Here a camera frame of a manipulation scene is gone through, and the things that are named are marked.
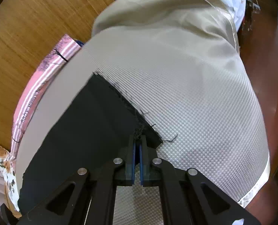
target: black thread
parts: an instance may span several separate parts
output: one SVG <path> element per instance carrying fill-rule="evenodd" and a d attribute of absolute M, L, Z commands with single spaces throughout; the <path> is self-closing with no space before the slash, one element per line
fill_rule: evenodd
<path fill-rule="evenodd" d="M 99 76 L 99 77 L 103 78 L 104 80 L 106 80 L 100 73 L 95 72 L 94 74 L 95 74 L 96 76 Z M 122 101 L 122 103 L 124 104 L 124 106 L 134 115 L 135 119 L 136 119 L 136 120 L 138 121 L 138 123 L 139 123 L 139 127 L 136 128 L 136 129 L 134 130 L 134 132 L 133 132 L 133 134 L 134 134 L 134 139 L 135 139 L 135 140 L 139 140 L 139 139 L 141 138 L 141 135 L 142 135 L 142 134 L 145 134 L 145 135 L 150 135 L 150 134 L 151 134 L 151 135 L 150 135 L 150 138 L 152 139 L 152 141 L 153 141 L 154 143 L 157 143 L 158 141 L 159 141 L 160 143 L 163 143 L 163 141 L 162 141 L 162 139 L 161 139 L 159 133 L 156 132 L 156 131 L 149 125 L 149 123 L 148 123 L 148 122 L 146 121 L 146 119 L 145 119 L 145 116 L 144 116 L 144 115 L 147 114 L 147 113 L 149 113 L 149 112 L 144 113 L 144 112 L 142 111 L 142 109 L 141 109 L 136 103 L 134 103 L 134 102 L 131 100 L 132 96 L 130 96 L 126 90 L 123 90 L 123 89 L 120 88 L 118 82 L 113 82 L 112 84 L 110 83 L 110 86 L 109 86 L 109 87 L 110 87 L 111 89 L 113 89 L 113 90 L 117 93 L 119 99 Z"/>
<path fill-rule="evenodd" d="M 58 56 L 60 56 L 65 62 L 68 62 L 68 60 L 67 60 L 65 57 L 63 57 L 63 56 L 61 55 L 61 53 L 60 53 L 57 49 L 54 49 L 54 52 L 55 52 Z"/>
<path fill-rule="evenodd" d="M 163 140 L 163 142 L 169 142 L 172 143 L 177 138 L 177 135 L 172 140 Z"/>

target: metal bolt head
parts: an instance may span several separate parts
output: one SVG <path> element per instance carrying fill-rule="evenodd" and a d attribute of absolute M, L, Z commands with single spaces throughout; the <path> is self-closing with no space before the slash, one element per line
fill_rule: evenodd
<path fill-rule="evenodd" d="M 115 158 L 115 159 L 113 160 L 113 162 L 114 162 L 115 164 L 120 164 L 120 163 L 122 163 L 122 159 L 119 158 L 119 157 L 117 157 L 117 158 Z"/>
<path fill-rule="evenodd" d="M 162 163 L 162 160 L 160 159 L 160 158 L 154 158 L 154 159 L 152 159 L 152 162 L 154 163 L 154 164 L 161 164 Z"/>
<path fill-rule="evenodd" d="M 78 169 L 77 173 L 78 173 L 79 175 L 84 175 L 84 174 L 87 173 L 87 169 L 84 168 L 84 167 L 82 167 L 82 168 Z"/>
<path fill-rule="evenodd" d="M 191 176 L 195 176 L 195 175 L 197 174 L 197 170 L 194 169 L 194 168 L 190 168 L 190 169 L 188 170 L 188 173 L 189 173 Z"/>

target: wooden surface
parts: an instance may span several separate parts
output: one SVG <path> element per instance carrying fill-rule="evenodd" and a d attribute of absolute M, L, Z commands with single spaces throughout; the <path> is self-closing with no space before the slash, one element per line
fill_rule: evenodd
<path fill-rule="evenodd" d="M 0 144 L 10 149 L 16 104 L 33 72 L 67 33 L 86 42 L 114 0 L 4 0 L 0 5 Z"/>
<path fill-rule="evenodd" d="M 241 38 L 240 56 L 262 108 L 271 176 L 246 209 L 262 225 L 278 217 L 278 185 L 273 174 L 278 168 L 278 4 L 258 0 L 261 13 L 253 17 L 253 30 Z"/>

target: loose black thread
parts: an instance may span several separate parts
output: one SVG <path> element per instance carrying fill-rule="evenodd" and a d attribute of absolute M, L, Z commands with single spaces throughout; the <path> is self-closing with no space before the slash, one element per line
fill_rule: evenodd
<path fill-rule="evenodd" d="M 13 138 L 12 138 L 12 140 L 13 140 L 14 142 L 16 142 L 16 143 L 19 143 L 19 141 L 16 141 L 16 140 L 14 140 Z"/>
<path fill-rule="evenodd" d="M 134 113 L 135 119 L 136 119 L 136 120 L 138 121 L 138 123 L 139 123 L 139 127 L 138 127 L 137 129 L 135 129 L 135 130 L 134 130 L 134 133 L 133 133 L 133 134 L 134 134 L 134 139 L 135 139 L 135 140 L 140 139 L 140 138 L 141 138 L 141 135 L 142 135 L 143 132 L 144 132 L 144 130 L 148 130 L 148 126 L 151 127 L 151 126 L 149 125 L 149 123 L 146 121 L 145 116 L 144 116 L 145 114 L 148 114 L 148 112 L 144 113 L 143 110 L 142 110 L 135 102 L 133 102 L 133 101 L 130 100 L 130 99 L 127 100 L 126 98 L 124 98 L 123 95 L 128 96 L 128 94 L 127 94 L 127 92 L 124 92 L 124 93 L 122 92 L 122 90 L 121 90 L 121 88 L 119 87 L 119 84 L 118 84 L 118 83 L 115 82 L 115 83 L 111 84 L 111 87 L 119 93 L 119 94 L 118 94 L 118 97 L 119 97 L 119 99 L 122 101 L 122 103 L 125 105 L 125 107 L 126 107 L 128 110 L 130 110 L 131 112 Z M 133 105 L 136 105 L 136 106 L 139 108 L 139 110 L 141 111 L 141 114 L 138 112 L 138 110 L 136 110 L 136 108 L 134 108 Z M 153 128 L 151 128 L 151 129 L 156 133 L 157 137 L 159 138 L 159 140 L 161 140 L 161 143 L 162 143 L 163 141 L 162 141 L 162 139 L 161 139 L 159 133 L 156 132 Z"/>
<path fill-rule="evenodd" d="M 114 87 L 114 88 L 121 94 L 121 96 L 119 96 L 119 98 L 123 101 L 123 99 L 121 98 L 122 95 L 123 95 L 123 93 L 122 93 L 122 91 L 121 91 L 121 88 L 119 87 L 119 84 L 118 84 L 117 82 L 115 82 L 115 83 L 112 85 L 112 87 Z M 143 117 L 143 119 L 146 121 L 144 115 L 147 114 L 147 113 L 149 113 L 149 112 L 143 113 L 141 107 L 139 107 L 135 102 L 133 102 L 133 101 L 131 101 L 131 100 L 128 100 L 128 101 L 129 101 L 131 104 L 136 105 L 136 106 L 140 109 L 141 114 L 142 114 L 141 117 Z M 137 121 L 139 121 L 139 120 L 138 120 L 138 117 L 137 117 L 137 114 L 138 114 L 138 111 L 135 111 L 135 118 L 136 118 Z M 138 140 L 138 139 L 141 138 L 141 135 L 142 135 L 142 132 L 144 131 L 144 129 L 145 129 L 145 126 L 144 126 L 143 124 L 140 124 L 140 127 L 137 128 L 137 129 L 135 129 L 135 131 L 134 131 L 134 139 L 135 139 L 135 140 Z M 163 142 L 173 143 L 173 142 L 175 141 L 175 139 L 177 138 L 177 136 L 178 136 L 178 135 L 176 135 L 172 140 L 162 140 L 162 141 L 163 141 Z"/>
<path fill-rule="evenodd" d="M 169 142 L 172 143 L 177 138 L 177 135 L 172 140 L 163 140 L 163 142 Z"/>
<path fill-rule="evenodd" d="M 57 54 L 58 56 L 60 56 L 65 62 L 68 62 L 68 60 L 67 60 L 65 57 L 63 57 L 63 56 L 61 55 L 61 53 L 60 53 L 57 49 L 54 49 L 53 51 L 55 52 L 55 54 Z"/>

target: fabric edge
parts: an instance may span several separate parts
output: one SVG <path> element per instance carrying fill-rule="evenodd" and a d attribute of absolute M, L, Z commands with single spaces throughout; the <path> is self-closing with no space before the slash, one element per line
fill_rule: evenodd
<path fill-rule="evenodd" d="M 255 185 L 251 188 L 250 191 L 247 192 L 246 195 L 244 195 L 237 203 L 245 208 L 249 202 L 252 201 L 252 199 L 255 197 L 255 195 L 258 193 L 258 191 L 264 186 L 264 184 L 268 181 L 270 174 L 270 154 L 268 153 L 268 160 L 266 167 L 258 179 L 258 181 L 255 183 Z"/>

